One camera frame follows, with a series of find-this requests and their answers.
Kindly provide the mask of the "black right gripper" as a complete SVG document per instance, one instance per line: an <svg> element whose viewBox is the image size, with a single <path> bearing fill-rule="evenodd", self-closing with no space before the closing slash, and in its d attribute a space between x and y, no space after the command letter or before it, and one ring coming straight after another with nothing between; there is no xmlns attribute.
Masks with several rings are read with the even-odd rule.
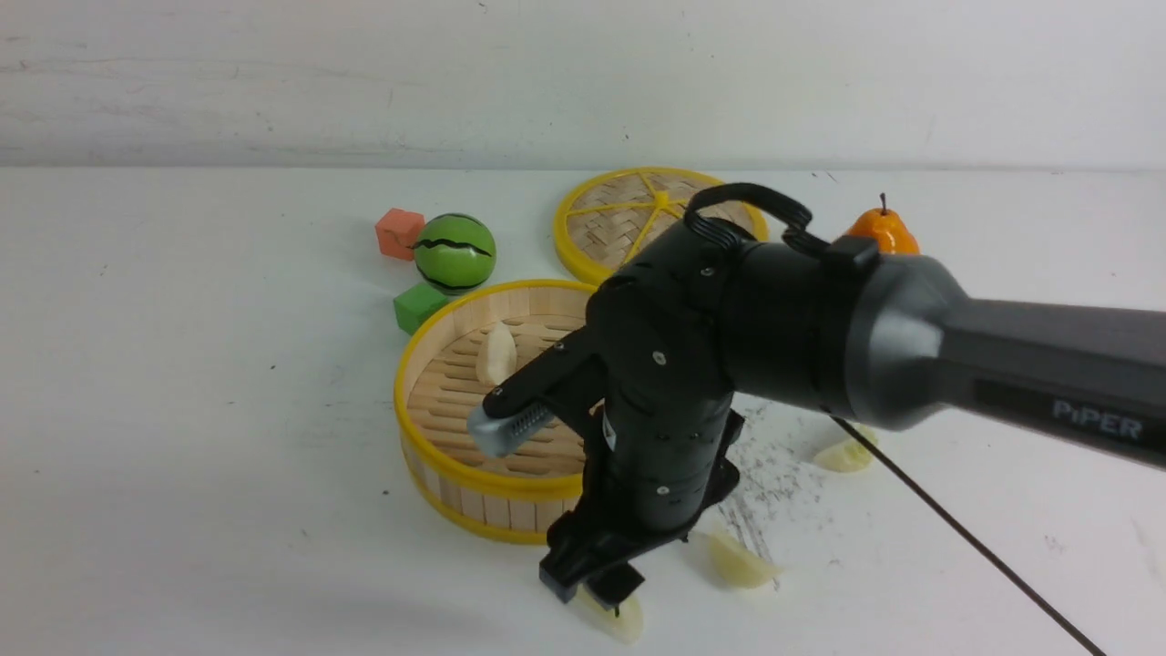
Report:
<svg viewBox="0 0 1166 656"><path fill-rule="evenodd" d="M598 357L547 395L586 440L578 503L548 532L538 580L567 605L590 578L602 611L619 613L644 577L628 564L677 539L717 493L731 386L711 366L647 354L607 368Z"/></svg>

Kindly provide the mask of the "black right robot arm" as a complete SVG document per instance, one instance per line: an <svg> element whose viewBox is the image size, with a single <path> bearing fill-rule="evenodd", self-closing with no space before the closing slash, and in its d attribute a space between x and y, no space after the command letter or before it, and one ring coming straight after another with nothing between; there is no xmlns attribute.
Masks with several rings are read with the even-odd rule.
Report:
<svg viewBox="0 0 1166 656"><path fill-rule="evenodd" d="M736 394L893 431L958 408L1163 466L1163 313L974 299L934 259L861 238L805 254L676 225L600 283L583 343L600 417L538 566L562 601L586 585L620 605L635 557L731 495Z"/></svg>

